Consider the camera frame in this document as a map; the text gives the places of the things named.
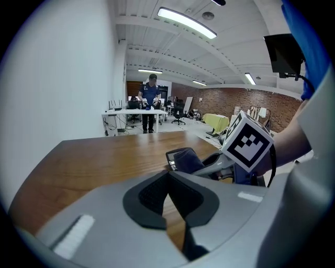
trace man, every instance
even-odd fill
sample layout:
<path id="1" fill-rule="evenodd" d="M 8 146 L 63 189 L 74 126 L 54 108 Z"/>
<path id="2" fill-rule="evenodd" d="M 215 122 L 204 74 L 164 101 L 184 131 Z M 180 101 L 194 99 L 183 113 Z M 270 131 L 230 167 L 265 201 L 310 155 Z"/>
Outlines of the man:
<path id="1" fill-rule="evenodd" d="M 284 17 L 306 59 L 306 77 L 316 90 L 331 64 L 330 58 L 314 29 L 296 7 L 289 0 L 283 0 L 283 4 Z M 312 89 L 305 82 L 304 93 L 301 96 L 303 103 L 289 125 L 274 136 L 277 166 L 291 162 L 311 150 L 310 144 L 298 124 L 297 117 L 312 95 Z M 271 159 L 268 153 L 256 166 L 255 171 L 258 175 L 263 175 L 271 168 Z"/>
<path id="2" fill-rule="evenodd" d="M 142 85 L 140 92 L 138 93 L 138 97 L 140 98 L 142 102 L 142 109 L 146 108 L 146 105 L 143 102 L 143 99 L 146 98 L 149 108 L 153 105 L 156 106 L 158 102 L 153 102 L 155 98 L 160 99 L 161 98 L 161 92 L 156 87 L 156 81 L 157 81 L 157 75 L 150 74 L 149 81 L 147 84 Z M 149 118 L 149 133 L 153 133 L 153 119 L 154 115 L 142 115 L 142 124 L 143 124 L 143 133 L 147 132 L 147 124 L 148 124 L 148 118 Z"/>

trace white ceiling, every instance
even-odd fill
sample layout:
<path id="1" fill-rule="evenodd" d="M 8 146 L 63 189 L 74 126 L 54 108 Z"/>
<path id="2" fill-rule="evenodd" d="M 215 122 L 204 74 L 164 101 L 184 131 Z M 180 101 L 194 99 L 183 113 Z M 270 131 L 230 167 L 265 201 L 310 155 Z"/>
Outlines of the white ceiling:
<path id="1" fill-rule="evenodd" d="M 144 81 L 148 75 L 137 74 L 136 70 L 145 67 L 163 71 L 172 82 L 190 85 L 192 80 L 199 80 L 209 87 L 226 87 L 248 85 L 244 76 L 248 72 L 260 89 L 272 87 L 273 92 L 289 92 L 298 97 L 303 83 L 277 78 L 263 40 L 269 32 L 288 32 L 281 1 L 226 2 L 221 7 L 211 0 L 114 0 L 118 38 L 128 42 L 127 79 L 143 76 Z M 208 39 L 184 25 L 158 17 L 161 6 L 196 19 L 216 32 L 217 37 Z M 215 18 L 204 20 L 203 12 L 212 12 Z"/>

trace red brick wall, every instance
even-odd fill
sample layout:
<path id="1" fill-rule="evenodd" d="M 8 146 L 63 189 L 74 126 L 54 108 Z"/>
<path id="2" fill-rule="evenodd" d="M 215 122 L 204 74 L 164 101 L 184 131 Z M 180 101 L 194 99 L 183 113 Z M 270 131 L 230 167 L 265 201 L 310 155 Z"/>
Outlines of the red brick wall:
<path id="1" fill-rule="evenodd" d="M 186 101 L 193 97 L 191 109 L 198 109 L 201 115 L 206 113 L 220 114 L 231 117 L 235 106 L 247 111 L 251 105 L 271 110 L 271 130 L 280 132 L 287 127 L 299 108 L 301 101 L 281 94 L 243 88 L 209 88 L 197 89 L 172 83 L 171 96 Z"/>

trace black chair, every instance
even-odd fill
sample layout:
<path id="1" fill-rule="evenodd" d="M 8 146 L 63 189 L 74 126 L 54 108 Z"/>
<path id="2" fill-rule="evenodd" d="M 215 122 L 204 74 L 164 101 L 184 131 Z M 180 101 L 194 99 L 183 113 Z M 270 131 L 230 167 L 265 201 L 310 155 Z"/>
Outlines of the black chair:
<path id="1" fill-rule="evenodd" d="M 154 109 L 155 109 L 155 110 L 160 110 L 160 109 L 161 109 L 161 105 L 162 105 L 162 102 L 159 100 L 158 103 L 157 103 L 157 105 L 154 106 Z M 157 115 L 156 120 L 157 120 L 157 119 L 158 119 L 158 123 L 159 123 L 159 124 L 162 124 L 162 122 L 160 122 L 160 120 L 159 120 L 159 115 Z"/>
<path id="2" fill-rule="evenodd" d="M 136 99 L 132 100 L 128 102 L 128 108 L 131 110 L 135 110 L 135 109 L 140 109 L 140 101 Z M 139 120 L 140 122 L 142 121 L 141 119 L 138 118 L 139 115 L 131 115 L 131 120 L 133 124 L 135 124 L 135 120 Z"/>
<path id="3" fill-rule="evenodd" d="M 178 122 L 178 126 L 180 125 L 180 123 L 186 124 L 185 122 L 180 120 L 180 118 L 184 117 L 184 107 L 185 107 L 184 103 L 173 103 L 173 108 L 174 108 L 173 116 L 176 119 L 173 120 L 171 123 Z"/>

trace wooden tabletop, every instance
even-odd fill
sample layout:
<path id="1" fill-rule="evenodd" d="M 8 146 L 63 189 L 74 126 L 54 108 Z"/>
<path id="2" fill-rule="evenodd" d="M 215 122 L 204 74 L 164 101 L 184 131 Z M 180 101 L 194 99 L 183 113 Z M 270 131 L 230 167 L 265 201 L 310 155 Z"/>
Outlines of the wooden tabletop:
<path id="1" fill-rule="evenodd" d="M 192 147 L 201 159 L 217 150 L 187 131 L 62 141 L 27 177 L 9 215 L 34 235 L 52 216 L 96 187 L 167 169 L 165 153 L 182 147 Z M 168 234 L 181 248 L 184 222 L 169 197 L 163 216 Z"/>

